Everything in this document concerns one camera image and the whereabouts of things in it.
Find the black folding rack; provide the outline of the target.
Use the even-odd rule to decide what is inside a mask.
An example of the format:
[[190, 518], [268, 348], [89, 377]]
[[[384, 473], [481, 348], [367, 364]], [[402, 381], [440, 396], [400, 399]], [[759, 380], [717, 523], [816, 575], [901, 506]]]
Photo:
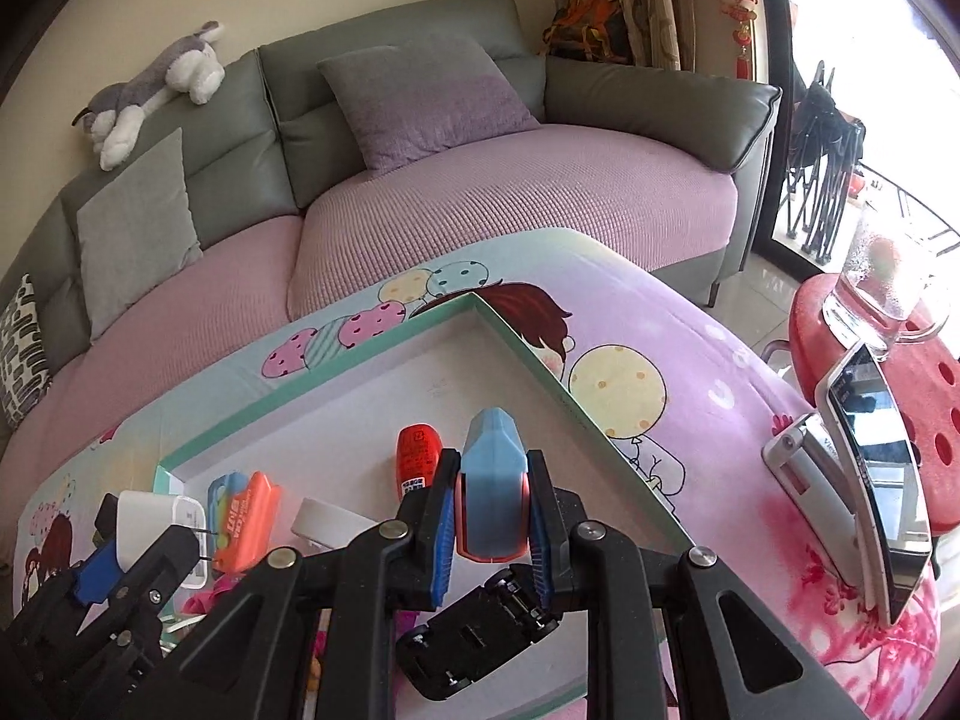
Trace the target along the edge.
[[788, 162], [779, 210], [786, 238], [815, 263], [832, 260], [866, 126], [833, 98], [835, 71], [820, 60], [809, 83], [794, 71], [799, 93], [789, 127]]

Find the grey sofa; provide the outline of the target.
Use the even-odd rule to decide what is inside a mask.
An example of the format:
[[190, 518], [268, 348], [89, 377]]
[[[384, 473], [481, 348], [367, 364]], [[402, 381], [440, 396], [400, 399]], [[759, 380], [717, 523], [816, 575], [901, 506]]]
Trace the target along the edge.
[[423, 0], [286, 37], [234, 62], [218, 23], [94, 94], [89, 169], [53, 195], [2, 286], [29, 281], [53, 367], [89, 346], [78, 216], [169, 135], [197, 239], [275, 218], [304, 238], [304, 316], [423, 260], [567, 227], [711, 302], [757, 226], [774, 86], [535, 54], [514, 0]]

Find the cartoon couple printed cloth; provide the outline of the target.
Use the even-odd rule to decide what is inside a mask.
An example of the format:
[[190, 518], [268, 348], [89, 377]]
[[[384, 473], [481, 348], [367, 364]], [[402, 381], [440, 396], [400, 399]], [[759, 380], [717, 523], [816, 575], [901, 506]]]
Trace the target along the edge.
[[146, 489], [172, 452], [296, 372], [466, 296], [523, 340], [687, 535], [713, 548], [872, 718], [907, 718], [940, 645], [934, 585], [882, 628], [761, 450], [804, 401], [727, 328], [574, 231], [471, 245], [293, 320], [142, 406], [39, 484], [16, 520], [13, 590], [93, 548], [106, 493]]

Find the grey purple cushion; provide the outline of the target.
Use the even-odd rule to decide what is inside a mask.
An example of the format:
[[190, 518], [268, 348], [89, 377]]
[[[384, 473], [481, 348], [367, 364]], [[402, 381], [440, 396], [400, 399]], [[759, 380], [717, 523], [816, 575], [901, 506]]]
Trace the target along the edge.
[[428, 34], [400, 46], [352, 50], [322, 60], [319, 71], [373, 176], [539, 126], [470, 37]]

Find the clear glass mug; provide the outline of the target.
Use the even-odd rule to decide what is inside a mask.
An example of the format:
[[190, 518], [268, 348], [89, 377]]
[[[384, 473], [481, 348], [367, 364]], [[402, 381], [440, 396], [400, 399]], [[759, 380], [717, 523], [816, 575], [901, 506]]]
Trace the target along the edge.
[[937, 255], [908, 220], [864, 210], [820, 315], [844, 349], [864, 344], [883, 361], [897, 344], [926, 343], [946, 327], [935, 278]]

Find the blue eraser pack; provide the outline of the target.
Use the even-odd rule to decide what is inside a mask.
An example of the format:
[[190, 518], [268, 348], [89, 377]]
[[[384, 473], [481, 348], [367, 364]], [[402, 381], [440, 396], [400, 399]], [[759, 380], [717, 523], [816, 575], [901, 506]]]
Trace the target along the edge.
[[206, 520], [208, 530], [220, 538], [226, 535], [226, 519], [229, 505], [236, 494], [244, 493], [249, 476], [241, 472], [226, 473], [208, 484], [206, 489]]

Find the grey centre cushion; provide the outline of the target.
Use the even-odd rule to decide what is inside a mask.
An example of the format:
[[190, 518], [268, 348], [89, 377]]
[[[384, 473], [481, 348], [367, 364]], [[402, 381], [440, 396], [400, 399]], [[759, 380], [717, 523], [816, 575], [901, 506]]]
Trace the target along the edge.
[[82, 285], [97, 340], [133, 304], [202, 258], [174, 130], [76, 213]]

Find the white tape roll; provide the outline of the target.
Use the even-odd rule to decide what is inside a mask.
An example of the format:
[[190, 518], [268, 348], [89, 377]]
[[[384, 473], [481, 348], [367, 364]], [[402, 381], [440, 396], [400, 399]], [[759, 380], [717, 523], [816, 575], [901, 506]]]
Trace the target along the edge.
[[324, 500], [305, 497], [296, 512], [291, 533], [320, 550], [347, 548], [353, 539], [377, 525], [364, 515], [348, 511]]

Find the teal cardboard box tray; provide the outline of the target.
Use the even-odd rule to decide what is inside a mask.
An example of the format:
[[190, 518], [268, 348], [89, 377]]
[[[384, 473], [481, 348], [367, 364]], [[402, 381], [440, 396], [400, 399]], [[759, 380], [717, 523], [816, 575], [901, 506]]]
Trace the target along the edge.
[[466, 444], [478, 411], [500, 406], [551, 481], [586, 514], [643, 548], [677, 554], [690, 538], [566, 387], [480, 299], [466, 296], [290, 380], [172, 452], [160, 493], [204, 500], [231, 472], [262, 472], [281, 489], [270, 541], [317, 553], [291, 530], [304, 499], [382, 522], [398, 509], [395, 444], [423, 422], [444, 445]]

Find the white charger block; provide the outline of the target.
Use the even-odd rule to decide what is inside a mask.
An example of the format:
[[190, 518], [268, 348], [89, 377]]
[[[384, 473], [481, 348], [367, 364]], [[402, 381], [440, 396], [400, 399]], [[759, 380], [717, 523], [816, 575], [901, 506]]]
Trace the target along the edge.
[[122, 491], [119, 494], [114, 535], [117, 566], [127, 572], [172, 525], [189, 528], [197, 538], [200, 559], [181, 582], [181, 587], [201, 590], [208, 582], [206, 512], [198, 500], [182, 494], [173, 496], [142, 491]]

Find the red cylinder tube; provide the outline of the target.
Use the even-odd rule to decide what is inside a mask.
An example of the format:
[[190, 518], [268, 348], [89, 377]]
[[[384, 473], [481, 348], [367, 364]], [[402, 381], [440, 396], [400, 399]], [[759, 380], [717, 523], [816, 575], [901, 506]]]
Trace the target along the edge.
[[433, 426], [410, 424], [397, 436], [395, 487], [400, 499], [415, 489], [429, 488], [438, 468], [443, 442]]

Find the orange bag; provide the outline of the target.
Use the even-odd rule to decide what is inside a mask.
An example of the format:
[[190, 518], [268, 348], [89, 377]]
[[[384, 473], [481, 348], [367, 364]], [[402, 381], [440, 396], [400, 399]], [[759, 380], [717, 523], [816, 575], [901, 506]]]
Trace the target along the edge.
[[597, 64], [633, 64], [620, 0], [566, 0], [544, 31], [548, 55]]

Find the pink sofa seat cover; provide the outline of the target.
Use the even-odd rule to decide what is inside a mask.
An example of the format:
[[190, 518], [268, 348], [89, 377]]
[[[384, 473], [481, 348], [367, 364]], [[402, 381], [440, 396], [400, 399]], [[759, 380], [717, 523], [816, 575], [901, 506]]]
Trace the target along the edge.
[[107, 429], [213, 362], [460, 247], [566, 227], [656, 271], [719, 255], [731, 176], [631, 133], [574, 125], [471, 143], [322, 193], [304, 216], [213, 245], [151, 289], [55, 376], [2, 455], [2, 553], [44, 479]]

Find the red plastic stool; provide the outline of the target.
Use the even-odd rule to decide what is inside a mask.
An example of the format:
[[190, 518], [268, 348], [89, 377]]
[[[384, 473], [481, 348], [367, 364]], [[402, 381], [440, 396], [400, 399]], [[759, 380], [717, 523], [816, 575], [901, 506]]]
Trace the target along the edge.
[[[800, 390], [809, 401], [814, 401], [817, 383], [844, 353], [822, 319], [823, 301], [835, 283], [835, 275], [805, 280], [789, 309], [789, 355]], [[960, 517], [958, 361], [935, 338], [919, 344], [897, 344], [882, 369], [908, 437], [919, 452], [919, 474], [932, 533], [946, 535], [958, 527]]]

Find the blue coral stapler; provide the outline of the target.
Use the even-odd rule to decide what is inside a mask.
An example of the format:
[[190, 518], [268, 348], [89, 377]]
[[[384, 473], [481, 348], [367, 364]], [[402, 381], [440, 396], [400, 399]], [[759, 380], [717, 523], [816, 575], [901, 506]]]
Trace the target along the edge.
[[470, 422], [455, 480], [457, 551], [473, 562], [509, 562], [527, 550], [527, 457], [508, 411]]

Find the husky plush toy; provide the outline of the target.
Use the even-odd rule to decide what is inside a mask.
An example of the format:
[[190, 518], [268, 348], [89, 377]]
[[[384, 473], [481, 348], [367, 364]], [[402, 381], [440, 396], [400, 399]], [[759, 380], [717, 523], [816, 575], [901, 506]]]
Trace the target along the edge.
[[185, 94], [203, 106], [215, 96], [226, 75], [215, 50], [223, 31], [220, 21], [206, 21], [161, 50], [127, 82], [99, 89], [73, 117], [71, 126], [88, 137], [101, 171], [127, 160], [146, 119], [172, 99]]

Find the black toy car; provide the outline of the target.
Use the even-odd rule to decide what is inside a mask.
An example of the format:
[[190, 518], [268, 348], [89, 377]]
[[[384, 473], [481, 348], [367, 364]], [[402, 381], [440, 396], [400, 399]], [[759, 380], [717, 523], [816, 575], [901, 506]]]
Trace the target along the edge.
[[428, 700], [446, 700], [539, 644], [562, 618], [540, 605], [534, 571], [511, 564], [395, 642], [395, 663]]

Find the black white patterned cushion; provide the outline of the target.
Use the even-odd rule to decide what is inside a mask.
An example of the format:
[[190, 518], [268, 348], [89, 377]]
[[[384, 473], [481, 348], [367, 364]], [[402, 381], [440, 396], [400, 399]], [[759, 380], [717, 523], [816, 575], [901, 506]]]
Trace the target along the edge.
[[2, 310], [2, 416], [14, 431], [47, 394], [50, 369], [39, 325], [36, 293], [21, 278]]

